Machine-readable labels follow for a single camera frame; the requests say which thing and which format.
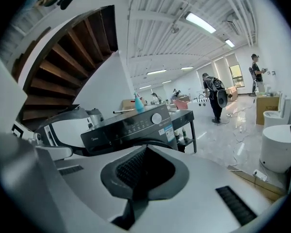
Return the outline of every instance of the toilet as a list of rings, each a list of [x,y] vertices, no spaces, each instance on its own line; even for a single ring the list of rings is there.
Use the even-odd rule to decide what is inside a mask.
[[[291,125],[275,125],[263,130],[261,164],[276,173],[291,167]]]
[[[265,111],[264,128],[287,124],[291,112],[291,99],[280,93],[278,111]]]

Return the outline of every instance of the white floor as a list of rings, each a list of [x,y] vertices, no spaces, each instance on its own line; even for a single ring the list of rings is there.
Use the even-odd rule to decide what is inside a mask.
[[[234,166],[248,174],[255,169],[266,173],[267,182],[285,189],[286,175],[274,173],[259,163],[263,126],[256,125],[256,97],[239,96],[230,102],[222,112],[221,124],[211,122],[213,117],[199,117],[194,120],[197,153],[193,144],[185,152],[192,156],[207,158],[222,166]],[[190,124],[184,126],[192,137]]]

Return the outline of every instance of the man with backpack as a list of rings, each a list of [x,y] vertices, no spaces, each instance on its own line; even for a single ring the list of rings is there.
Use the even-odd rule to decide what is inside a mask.
[[[214,119],[212,119],[212,122],[214,123],[221,123],[221,113],[222,113],[222,107],[220,107],[218,102],[218,91],[224,90],[225,88],[222,84],[222,82],[215,78],[210,77],[207,73],[203,74],[203,81],[204,81],[204,88],[205,88],[205,94],[206,97],[209,98],[213,113],[214,113]]]

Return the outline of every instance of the person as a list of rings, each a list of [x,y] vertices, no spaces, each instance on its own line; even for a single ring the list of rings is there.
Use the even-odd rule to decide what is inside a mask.
[[[218,98],[217,98],[218,92],[217,91],[214,92],[211,88],[211,80],[214,79],[214,77],[210,77],[207,73],[204,73],[202,77],[204,81],[203,85],[205,88],[205,94],[206,94],[206,97],[209,98],[210,105],[214,113],[214,119],[212,119],[212,122],[221,123],[222,108],[219,106],[219,103],[218,103]]]
[[[180,90],[177,91],[176,89],[174,89],[174,91],[173,91],[173,95],[171,96],[171,102],[172,102],[173,100],[178,99],[178,96],[179,96],[180,92],[181,92]]]
[[[162,98],[157,96],[156,93],[153,92],[151,95],[154,97],[154,103],[155,104],[160,104],[162,102]]]
[[[251,55],[251,58],[252,58],[252,69],[254,70],[254,73],[256,75],[256,82],[257,82],[259,92],[265,92],[264,82],[263,82],[263,78],[262,78],[262,74],[265,73],[265,70],[262,69],[262,71],[260,71],[260,69],[257,65],[257,62],[259,61],[258,55],[256,55],[254,53]]]

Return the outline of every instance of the ceiling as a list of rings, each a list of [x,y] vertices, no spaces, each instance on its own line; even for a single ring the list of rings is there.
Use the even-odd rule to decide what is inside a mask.
[[[204,19],[216,31],[212,34],[184,19],[188,12]],[[182,67],[199,67],[231,48],[247,43],[245,34],[237,35],[226,22],[234,10],[228,0],[134,0],[129,18],[129,71],[134,88],[162,85],[187,71]],[[172,28],[179,28],[172,33]],[[147,75],[150,71],[164,73]]]
[[[182,67],[199,67],[210,62],[231,50],[226,39],[230,39],[235,48],[255,41],[256,27],[247,0],[129,0],[127,3],[129,28],[125,52],[135,89],[159,86],[186,74]],[[55,8],[32,9],[11,21],[0,44],[0,57],[7,67],[20,42]],[[216,31],[210,34],[186,21],[184,16],[188,11],[204,19]],[[238,35],[226,22],[231,14],[235,14]],[[147,75],[160,69],[167,71]]]

